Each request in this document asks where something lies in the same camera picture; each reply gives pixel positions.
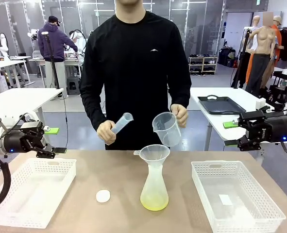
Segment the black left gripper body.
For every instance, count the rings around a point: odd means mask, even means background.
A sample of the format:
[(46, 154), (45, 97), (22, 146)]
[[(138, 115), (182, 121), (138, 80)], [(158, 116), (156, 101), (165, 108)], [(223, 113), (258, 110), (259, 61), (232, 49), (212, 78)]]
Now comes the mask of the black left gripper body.
[(41, 121), (17, 125), (2, 139), (2, 149), (7, 153), (41, 151), (46, 145), (44, 125)]

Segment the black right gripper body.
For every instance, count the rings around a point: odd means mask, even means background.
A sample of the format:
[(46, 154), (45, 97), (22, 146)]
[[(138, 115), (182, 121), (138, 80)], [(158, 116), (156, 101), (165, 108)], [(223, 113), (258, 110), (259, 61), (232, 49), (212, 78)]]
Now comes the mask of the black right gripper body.
[(287, 114), (260, 116), (247, 123), (246, 137), (255, 142), (287, 142)]

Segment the person's left hand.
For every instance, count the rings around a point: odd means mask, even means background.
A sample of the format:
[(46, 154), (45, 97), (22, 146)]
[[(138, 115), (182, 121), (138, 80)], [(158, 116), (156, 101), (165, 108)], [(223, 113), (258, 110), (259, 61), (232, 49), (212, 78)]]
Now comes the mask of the person's left hand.
[(172, 104), (170, 109), (171, 112), (176, 116), (178, 126), (181, 128), (185, 128), (188, 118), (187, 109), (180, 104)]

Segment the person's right hand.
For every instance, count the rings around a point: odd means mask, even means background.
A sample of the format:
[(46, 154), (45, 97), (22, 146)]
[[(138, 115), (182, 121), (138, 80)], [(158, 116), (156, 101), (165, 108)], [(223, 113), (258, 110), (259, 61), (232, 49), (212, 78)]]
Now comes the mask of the person's right hand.
[(106, 145), (111, 145), (116, 140), (116, 134), (112, 132), (112, 128), (115, 123), (110, 120), (106, 120), (97, 128), (98, 137), (105, 142)]

